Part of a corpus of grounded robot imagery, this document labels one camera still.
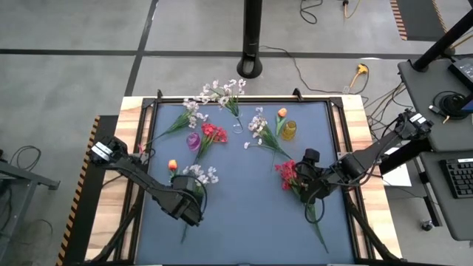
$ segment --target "black pole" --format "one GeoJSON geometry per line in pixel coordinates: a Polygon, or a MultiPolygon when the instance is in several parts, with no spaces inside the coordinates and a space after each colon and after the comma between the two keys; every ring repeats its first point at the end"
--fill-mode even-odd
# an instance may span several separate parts
{"type": "Polygon", "coordinates": [[[242,59],[236,66],[238,74],[244,78],[256,78],[263,71],[263,65],[259,60],[262,4],[262,0],[245,0],[243,53],[242,59]]]}
{"type": "Polygon", "coordinates": [[[417,71],[424,71],[428,65],[439,55],[442,55],[450,45],[458,40],[473,26],[473,9],[470,10],[462,19],[456,23],[445,35],[440,38],[430,49],[427,50],[413,65],[412,68],[417,71]]]}

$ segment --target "small cup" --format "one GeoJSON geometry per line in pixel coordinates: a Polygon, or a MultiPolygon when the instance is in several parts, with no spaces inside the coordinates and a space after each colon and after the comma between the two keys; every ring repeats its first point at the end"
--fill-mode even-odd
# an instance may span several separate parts
{"type": "Polygon", "coordinates": [[[283,140],[292,140],[296,136],[297,125],[295,121],[288,121],[282,129],[281,137],[283,140]]]}

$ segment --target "floor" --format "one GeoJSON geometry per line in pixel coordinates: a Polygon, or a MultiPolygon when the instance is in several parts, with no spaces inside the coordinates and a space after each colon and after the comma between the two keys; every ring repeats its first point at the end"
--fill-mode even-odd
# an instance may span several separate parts
{"type": "MultiPolygon", "coordinates": [[[[241,50],[243,0],[160,0],[149,37],[142,39],[155,2],[0,0],[0,149],[8,158],[20,146],[39,147],[43,156],[35,172],[61,181],[57,191],[39,188],[35,193],[21,233],[15,236],[34,243],[11,244],[9,265],[55,262],[94,116],[117,115],[124,95],[155,95],[157,89],[165,95],[193,95],[213,79],[237,78],[239,59],[232,53],[208,57],[202,52],[241,50]],[[7,54],[14,49],[59,50],[56,53],[63,55],[7,54]],[[67,55],[70,50],[82,55],[67,55]],[[137,50],[190,53],[141,58],[135,57],[137,50]],[[38,219],[51,222],[52,236],[46,225],[35,222],[38,219]]],[[[437,3],[447,28],[471,8],[467,0],[437,3]]],[[[376,99],[399,84],[397,63],[432,45],[400,39],[389,0],[363,0],[350,20],[343,19],[341,2],[335,0],[326,0],[314,13],[319,22],[310,25],[300,18],[298,1],[266,0],[261,33],[261,45],[319,53],[319,58],[297,59],[312,89],[341,92],[356,66],[364,63],[370,68],[370,82],[362,95],[376,99]],[[397,59],[359,59],[353,54],[397,59]]],[[[473,53],[473,41],[457,53],[473,53]]],[[[296,87],[313,94],[290,59],[263,58],[262,63],[262,75],[248,81],[249,95],[286,95],[296,87]]],[[[362,85],[360,80],[355,90],[362,85]]],[[[397,99],[410,104],[406,92],[397,99]]],[[[388,106],[383,122],[403,109],[388,106]]],[[[454,241],[446,228],[420,230],[418,222],[428,217],[421,199],[389,197],[406,259],[471,264],[468,242],[454,241]]]]}

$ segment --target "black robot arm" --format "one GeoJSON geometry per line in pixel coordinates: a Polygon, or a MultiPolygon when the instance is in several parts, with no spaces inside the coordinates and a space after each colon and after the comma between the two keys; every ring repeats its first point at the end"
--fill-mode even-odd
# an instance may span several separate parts
{"type": "Polygon", "coordinates": [[[140,161],[128,155],[126,144],[118,138],[97,142],[92,147],[90,161],[105,169],[115,170],[139,185],[169,216],[181,218],[190,226],[198,226],[202,220],[202,200],[191,190],[192,179],[173,178],[171,185],[159,183],[141,170],[140,161]]]}
{"type": "MultiPolygon", "coordinates": [[[[306,204],[313,204],[316,198],[324,199],[339,186],[354,187],[363,185],[372,174],[376,162],[387,149],[396,146],[402,140],[424,139],[433,126],[433,123],[426,120],[421,114],[411,112],[408,109],[399,114],[392,123],[395,123],[392,132],[364,150],[347,154],[334,162],[329,168],[316,167],[315,163],[319,161],[319,153],[312,149],[306,150],[303,160],[296,164],[296,173],[302,183],[299,191],[300,200],[306,204]],[[370,171],[368,178],[362,181],[368,171],[370,171]]],[[[381,258],[391,261],[391,265],[397,265],[401,262],[402,260],[390,253],[376,236],[368,222],[358,211],[351,197],[347,197],[347,200],[348,212],[355,217],[381,258]]]]}

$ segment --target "blue table surface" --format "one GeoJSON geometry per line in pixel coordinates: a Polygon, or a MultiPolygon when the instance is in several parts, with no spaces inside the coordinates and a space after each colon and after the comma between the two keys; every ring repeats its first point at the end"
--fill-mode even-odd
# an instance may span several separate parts
{"type": "MultiPolygon", "coordinates": [[[[297,123],[292,141],[279,139],[282,148],[300,161],[306,148],[320,152],[318,166],[336,160],[326,103],[240,104],[244,132],[235,134],[236,119],[217,106],[201,106],[209,121],[228,131],[228,143],[215,143],[199,161],[207,171],[217,168],[220,181],[209,184],[208,207],[199,227],[189,227],[184,243],[180,238],[184,221],[164,214],[146,194],[136,263],[150,264],[327,264],[353,263],[347,216],[340,190],[325,199],[325,215],[319,223],[329,253],[326,253],[312,225],[304,218],[304,206],[292,191],[283,191],[281,178],[271,165],[272,151],[258,147],[244,149],[247,141],[256,143],[248,123],[264,107],[269,127],[276,127],[276,113],[285,107],[287,120],[297,123]]],[[[162,104],[158,109],[155,134],[164,132],[184,110],[183,106],[162,104]]],[[[180,169],[193,163],[196,152],[189,151],[184,129],[158,139],[153,148],[149,174],[169,182],[168,161],[177,160],[180,169]]],[[[202,136],[200,124],[195,129],[202,136]]],[[[275,164],[287,159],[276,155],[275,164]]],[[[320,201],[316,203],[318,215],[320,201]]]]}

